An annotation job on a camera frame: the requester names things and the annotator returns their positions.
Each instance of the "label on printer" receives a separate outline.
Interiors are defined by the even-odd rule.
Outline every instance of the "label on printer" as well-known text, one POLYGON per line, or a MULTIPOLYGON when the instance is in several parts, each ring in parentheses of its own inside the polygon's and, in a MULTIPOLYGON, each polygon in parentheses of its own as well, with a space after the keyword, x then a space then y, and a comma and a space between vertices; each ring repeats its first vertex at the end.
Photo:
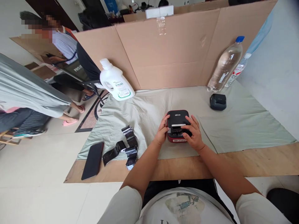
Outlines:
POLYGON ((177 127, 177 126, 185 126, 186 124, 173 124, 171 125, 172 127, 177 127))
POLYGON ((174 139, 173 142, 186 142, 187 140, 185 139, 174 139))

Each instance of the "wooden stool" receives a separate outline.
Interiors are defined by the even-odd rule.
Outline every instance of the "wooden stool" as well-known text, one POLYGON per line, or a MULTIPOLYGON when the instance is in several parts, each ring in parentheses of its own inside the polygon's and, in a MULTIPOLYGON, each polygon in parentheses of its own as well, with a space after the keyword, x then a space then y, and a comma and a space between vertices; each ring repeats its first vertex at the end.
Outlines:
MULTIPOLYGON (((19 128, 12 128, 10 130, 4 131, 0 133, 0 143, 3 144, 8 144, 8 145, 18 145, 20 141, 15 142, 13 140, 13 132, 11 130, 18 130, 19 128)), ((17 139, 32 139, 32 137, 27 137, 27 138, 17 138, 17 139)))

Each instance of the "light blue shirt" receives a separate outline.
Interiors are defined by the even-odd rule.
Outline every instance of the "light blue shirt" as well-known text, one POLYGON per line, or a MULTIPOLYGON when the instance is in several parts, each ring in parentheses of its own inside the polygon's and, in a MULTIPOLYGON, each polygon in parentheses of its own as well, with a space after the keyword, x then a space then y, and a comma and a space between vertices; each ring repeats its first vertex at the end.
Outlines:
MULTIPOLYGON (((52 42, 67 59, 70 59, 77 51, 77 41, 74 40, 74 38, 72 38, 70 35, 67 35, 65 33, 53 33, 52 42)), ((67 61, 66 63, 70 64, 76 61, 77 59, 78 57, 76 54, 72 60, 67 61)))

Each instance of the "white detergent bottle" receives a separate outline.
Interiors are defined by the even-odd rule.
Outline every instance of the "white detergent bottle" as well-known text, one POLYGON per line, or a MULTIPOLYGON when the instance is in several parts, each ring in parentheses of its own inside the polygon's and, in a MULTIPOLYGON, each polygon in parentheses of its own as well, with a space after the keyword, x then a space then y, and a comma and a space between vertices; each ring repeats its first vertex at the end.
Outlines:
POLYGON ((122 74, 122 70, 113 66, 108 59, 100 60, 103 66, 100 81, 102 85, 118 100, 123 101, 135 96, 135 91, 122 74))

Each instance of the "plastic bottle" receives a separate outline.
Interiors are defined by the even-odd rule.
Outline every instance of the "plastic bottle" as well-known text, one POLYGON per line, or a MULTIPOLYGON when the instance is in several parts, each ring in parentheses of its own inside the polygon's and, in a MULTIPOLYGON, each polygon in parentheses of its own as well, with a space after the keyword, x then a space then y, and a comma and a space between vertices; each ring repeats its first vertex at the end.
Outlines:
POLYGON ((113 66, 106 58, 100 60, 100 63, 103 66, 101 83, 116 100, 123 101, 135 96, 135 91, 123 76, 122 70, 113 66))
POLYGON ((233 81, 236 80, 236 78, 239 76, 239 74, 246 67, 248 58, 250 58, 250 56, 251 56, 250 53, 246 53, 245 54, 244 58, 240 61, 240 63, 238 64, 238 66, 236 67, 236 69, 234 70, 234 72, 232 73, 232 75, 230 76, 230 79, 225 84, 225 87, 230 87, 231 84, 233 83, 233 81))
POLYGON ((244 36, 238 36, 236 42, 220 56, 217 67, 207 86, 208 91, 218 92, 224 87, 226 80, 242 57, 243 47, 241 43, 243 40, 244 36))

